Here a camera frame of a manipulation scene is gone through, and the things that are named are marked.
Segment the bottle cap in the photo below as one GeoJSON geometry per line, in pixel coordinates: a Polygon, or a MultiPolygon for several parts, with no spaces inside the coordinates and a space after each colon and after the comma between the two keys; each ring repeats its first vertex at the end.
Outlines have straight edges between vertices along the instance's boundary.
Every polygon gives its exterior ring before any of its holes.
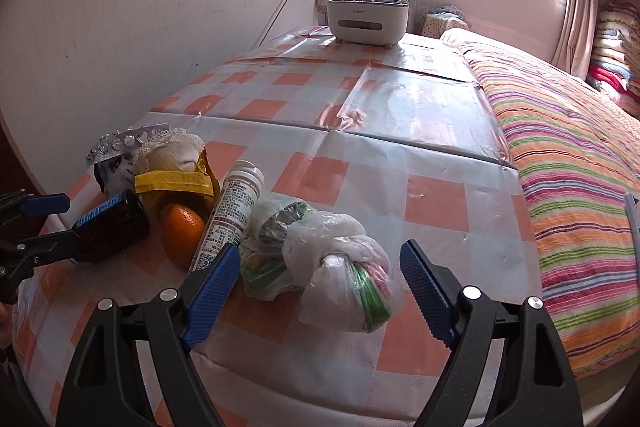
{"type": "Polygon", "coordinates": [[[260,185],[264,183],[264,174],[262,174],[262,171],[246,160],[238,160],[231,165],[227,176],[233,175],[235,172],[246,172],[247,174],[254,176],[260,182],[260,185]]]}

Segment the plastic bag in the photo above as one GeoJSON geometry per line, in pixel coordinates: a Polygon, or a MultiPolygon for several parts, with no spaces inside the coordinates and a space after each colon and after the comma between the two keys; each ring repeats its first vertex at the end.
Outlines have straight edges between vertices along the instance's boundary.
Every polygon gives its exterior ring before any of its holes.
{"type": "Polygon", "coordinates": [[[304,288],[322,264],[324,257],[331,253],[341,253],[341,239],[352,235],[364,236],[366,233],[363,225],[354,217],[323,210],[310,212],[292,223],[282,247],[282,256],[287,268],[291,270],[293,282],[304,288]]]}
{"type": "Polygon", "coordinates": [[[266,194],[256,203],[240,247],[240,273],[245,293],[264,301],[297,289],[282,258],[282,245],[291,223],[313,210],[306,201],[266,194]]]}
{"type": "Polygon", "coordinates": [[[298,320],[370,333],[404,305],[388,256],[353,217],[311,212],[289,227],[282,248],[294,284],[305,287],[298,320]]]}

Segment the orange and white tablecloth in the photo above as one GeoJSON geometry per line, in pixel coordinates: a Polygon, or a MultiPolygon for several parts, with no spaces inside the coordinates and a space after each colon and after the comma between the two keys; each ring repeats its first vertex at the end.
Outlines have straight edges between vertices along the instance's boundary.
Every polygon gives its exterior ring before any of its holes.
{"type": "MultiPolygon", "coordinates": [[[[413,238],[492,298],[541,293],[518,173],[484,93],[447,44],[406,36],[385,50],[336,44],[325,28],[293,31],[197,78],[140,123],[154,121],[198,134],[220,179],[246,159],[264,173],[264,191],[356,217],[400,279],[399,247],[413,238]]],[[[102,199],[91,172],[70,196],[70,211],[50,216],[47,230],[69,227],[102,199]]],[[[14,346],[51,423],[96,302],[145,301],[183,277],[153,223],[147,240],[100,265],[57,263],[22,284],[14,346]]],[[[300,323],[297,293],[267,303],[236,285],[192,354],[227,426],[412,425],[449,351],[404,288],[405,308],[366,334],[300,323]]],[[[169,425],[150,354],[139,348],[157,421],[169,425]]],[[[498,357],[492,351],[474,418],[488,405],[498,357]]]]}

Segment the white container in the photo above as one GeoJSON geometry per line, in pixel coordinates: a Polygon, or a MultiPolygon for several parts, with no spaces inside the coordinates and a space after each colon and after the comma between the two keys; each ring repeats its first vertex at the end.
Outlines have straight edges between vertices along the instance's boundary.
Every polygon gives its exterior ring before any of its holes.
{"type": "Polygon", "coordinates": [[[329,29],[336,39],[391,46],[406,33],[408,4],[382,1],[329,1],[329,29]]]}
{"type": "Polygon", "coordinates": [[[216,205],[189,271],[205,269],[226,243],[238,247],[255,202],[260,197],[264,175],[254,164],[238,160],[225,176],[216,205]]]}

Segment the black bottle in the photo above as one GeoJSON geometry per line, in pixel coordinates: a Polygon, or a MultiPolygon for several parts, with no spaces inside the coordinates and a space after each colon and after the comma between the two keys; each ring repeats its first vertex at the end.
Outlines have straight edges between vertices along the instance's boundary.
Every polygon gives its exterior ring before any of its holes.
{"type": "Polygon", "coordinates": [[[149,220],[133,190],[125,190],[96,206],[76,221],[78,234],[76,261],[96,263],[121,252],[149,233],[149,220]]]}

